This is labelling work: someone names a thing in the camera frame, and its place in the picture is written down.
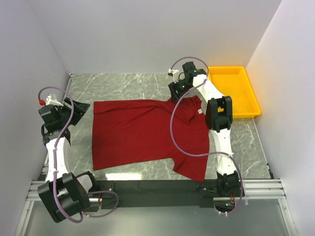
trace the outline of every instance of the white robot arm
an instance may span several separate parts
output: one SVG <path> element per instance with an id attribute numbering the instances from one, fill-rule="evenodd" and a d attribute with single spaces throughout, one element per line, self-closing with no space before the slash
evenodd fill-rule
<path id="1" fill-rule="evenodd" d="M 217 189 L 222 195 L 228 195 L 239 189 L 239 177 L 237 169 L 230 157 L 232 157 L 230 132 L 232 118 L 232 99 L 224 96 L 208 79 L 203 69 L 196 69 L 193 62 L 183 64 L 184 78 L 179 78 L 179 71 L 169 69 L 169 75 L 178 78 L 168 85 L 173 102 L 178 102 L 195 87 L 207 102 L 206 124 L 214 136 L 218 155 Z"/>
<path id="2" fill-rule="evenodd" d="M 212 82 L 206 77 L 206 75 L 197 75 L 193 79 L 193 86 L 197 87 L 202 84 L 206 79 L 206 83 L 197 88 L 201 95 L 205 98 L 206 102 L 211 100 L 212 98 L 218 99 L 222 98 L 224 95 L 220 93 L 217 88 L 212 84 Z M 216 130 L 211 130 L 211 133 L 215 140 L 216 150 L 220 152 L 226 152 L 232 155 L 231 149 L 231 141 L 230 141 L 230 133 L 231 129 L 222 129 L 219 132 Z M 217 172 L 222 176 L 224 174 L 230 175 L 236 171 L 235 165 L 231 158 L 226 155 L 218 155 L 218 169 Z"/>

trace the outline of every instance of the red t-shirt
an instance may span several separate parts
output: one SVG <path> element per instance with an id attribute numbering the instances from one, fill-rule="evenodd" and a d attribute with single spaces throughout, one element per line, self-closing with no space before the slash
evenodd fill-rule
<path id="1" fill-rule="evenodd" d="M 165 158 L 174 160 L 173 171 L 203 181 L 208 157 L 191 157 L 173 144 L 169 123 L 175 104 L 157 100 L 94 102 L 94 170 Z M 173 122 L 178 145 L 193 154 L 209 151 L 205 115 L 197 96 L 184 98 Z"/>

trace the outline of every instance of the cable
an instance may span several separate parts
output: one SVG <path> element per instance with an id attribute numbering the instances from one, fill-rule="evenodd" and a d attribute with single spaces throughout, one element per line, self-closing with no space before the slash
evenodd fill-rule
<path id="1" fill-rule="evenodd" d="M 179 78 L 179 77 L 181 76 L 181 74 L 183 74 L 183 72 L 179 73 L 179 75 L 178 75 L 178 80 L 180 80 L 180 78 Z"/>
<path id="2" fill-rule="evenodd" d="M 208 156 L 208 155 L 214 155 L 214 154 L 221 154 L 221 155 L 226 155 L 226 156 L 228 156 L 228 157 L 233 161 L 233 163 L 234 163 L 234 165 L 235 165 L 235 168 L 236 168 L 236 170 L 237 170 L 237 172 L 238 172 L 238 174 L 239 174 L 239 177 L 240 177 L 240 182 L 241 182 L 241 196 L 240 196 L 240 200 L 239 200 L 238 204 L 235 206 L 235 208 L 234 208 L 232 211 L 230 211 L 229 213 L 227 213 L 227 214 L 231 214 L 231 213 L 234 212 L 234 211 L 239 207 L 239 205 L 241 204 L 241 200 L 242 200 L 243 192 L 244 192 L 242 174 L 241 174 L 240 168 L 239 168 L 239 166 L 237 165 L 237 163 L 236 163 L 236 161 L 234 160 L 234 158 L 233 158 L 230 154 L 228 154 L 228 153 L 226 153 L 226 152 L 222 152 L 222 151 L 213 151 L 213 152 L 204 153 L 204 154 L 191 154 L 191 153 L 188 153 L 188 152 L 182 150 L 182 149 L 178 146 L 178 144 L 176 143 L 175 138 L 174 138 L 174 134 L 173 134 L 173 120 L 174 120 L 175 112 L 176 112 L 176 110 L 177 110 L 179 104 L 181 103 L 181 101 L 183 100 L 183 98 L 184 98 L 185 96 L 187 96 L 191 91 L 194 91 L 194 90 L 196 90 L 197 88 L 203 86 L 203 85 L 206 83 L 207 78 L 208 78 L 208 75 L 209 75 L 209 68 L 208 68 L 207 64 L 206 64 L 203 60 L 198 59 L 198 58 L 195 58 L 195 57 L 183 57 L 183 58 L 181 58 L 181 59 L 178 59 L 178 60 L 172 65 L 171 69 L 175 66 L 175 64 L 176 64 L 177 62 L 179 62 L 179 61 L 182 60 L 182 59 L 186 59 L 186 58 L 196 59 L 196 60 L 201 61 L 202 63 L 204 63 L 205 66 L 207 67 L 207 77 L 205 78 L 205 80 L 204 80 L 200 85 L 188 89 L 188 91 L 185 92 L 184 95 L 183 95 L 183 96 L 178 100 L 178 102 L 176 103 L 176 105 L 175 105 L 175 107 L 174 107 L 174 110 L 173 110 L 173 112 L 172 112 L 171 121 L 170 121 L 170 124 L 169 124 L 169 129 L 170 129 L 170 133 L 171 133 L 171 138 L 172 138 L 172 141 L 173 141 L 175 147 L 176 147 L 180 152 L 182 152 L 183 154 L 186 154 L 186 155 L 188 155 L 188 156 L 201 157 L 201 156 Z"/>
<path id="3" fill-rule="evenodd" d="M 38 92 L 38 96 L 37 96 L 37 97 L 38 97 L 38 101 L 39 101 L 39 102 L 41 101 L 41 99 L 40 99 L 41 93 L 42 93 L 44 90 L 46 90 L 46 89 L 57 89 L 57 90 L 59 90 L 59 91 L 61 91 L 61 92 L 64 92 L 64 93 L 68 96 L 68 98 L 69 98 L 69 100 L 70 100 L 70 103 L 71 103 L 71 113 L 70 113 L 69 119 L 68 119 L 67 123 L 64 125 L 64 127 L 62 128 L 61 132 L 59 133 L 59 135 L 58 135 L 58 137 L 57 137 L 57 139 L 56 139 L 55 145 L 54 145 L 54 150 L 53 150 L 53 154 L 54 154 L 54 169 L 55 169 L 55 171 L 54 171 L 54 180 L 53 180 L 53 195 L 54 195 L 54 199 L 55 199 L 56 205 L 57 205 L 57 207 L 58 207 L 58 210 L 61 212 L 61 214 L 62 214 L 65 218 L 67 218 L 68 220 L 70 220 L 70 221 L 73 222 L 73 223 L 80 223 L 80 222 L 82 222 L 82 220 L 83 220 L 83 214 L 82 214 L 82 212 L 79 212 L 79 214 L 80 214 L 80 219 L 79 219 L 79 220 L 76 220 L 76 219 L 72 218 L 71 216 L 69 216 L 69 215 L 65 212 L 65 210 L 63 209 L 63 207 L 61 206 L 61 204 L 60 204 L 60 202 L 59 202 L 59 199 L 58 199 L 58 195 L 57 195 L 57 145 L 58 145 L 58 142 L 59 142 L 60 138 L 62 137 L 64 131 L 68 128 L 68 126 L 70 125 L 70 122 L 71 122 L 71 120 L 72 120 L 73 113 L 74 113 L 73 100 L 72 100 L 70 94 L 67 93 L 65 90 L 63 90 L 62 88 L 58 88 L 58 87 L 55 87 L 55 86 L 48 86 L 48 87 L 42 88 L 42 89 Z M 119 197 L 118 197 L 117 193 L 112 192 L 112 191 L 97 191 L 97 192 L 90 192 L 90 193 L 88 193 L 88 194 L 94 194 L 94 193 L 111 193 L 111 194 L 114 194 L 115 197 L 116 197 L 116 199 L 117 199 L 117 202 L 116 202 L 115 206 L 113 207 L 113 209 L 111 209 L 108 213 L 103 214 L 103 215 L 100 215 L 100 216 L 98 216 L 98 215 L 94 215 L 94 216 L 88 215 L 89 217 L 93 217 L 93 218 L 103 217 L 103 216 L 109 215 L 110 213 L 112 213 L 112 212 L 116 209 L 116 207 L 117 207 L 117 205 L 118 205 L 118 203 L 119 203 Z"/>

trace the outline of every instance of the table surface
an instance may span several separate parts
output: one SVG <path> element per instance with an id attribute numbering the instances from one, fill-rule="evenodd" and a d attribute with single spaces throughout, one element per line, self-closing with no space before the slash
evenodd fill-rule
<path id="1" fill-rule="evenodd" d="M 91 104 L 91 107 L 71 132 L 71 148 L 68 162 L 70 171 L 78 175 L 91 171 L 97 180 L 162 180 L 187 179 L 172 171 L 171 158 L 133 163 L 123 166 L 93 171 L 92 162 L 92 125 L 93 102 L 107 100 L 155 99 L 166 101 L 170 98 L 168 84 L 173 81 L 166 74 L 121 73 L 121 74 L 73 74 L 69 81 L 69 93 L 78 101 Z M 206 102 L 202 99 L 202 110 Z M 215 151 L 214 140 L 209 132 L 210 150 Z M 234 119 L 231 128 L 233 157 L 238 163 L 243 178 L 270 178 L 258 132 L 252 118 Z M 217 159 L 209 156 L 206 179 L 217 178 Z"/>

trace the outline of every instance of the red connector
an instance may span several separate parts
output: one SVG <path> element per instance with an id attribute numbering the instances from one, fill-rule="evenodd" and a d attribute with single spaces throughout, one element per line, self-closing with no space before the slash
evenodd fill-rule
<path id="1" fill-rule="evenodd" d="M 46 102 L 45 102 L 43 99 L 41 99 L 41 100 L 39 101 L 39 104 L 40 104 L 41 106 L 45 106 L 45 105 L 46 105 Z"/>

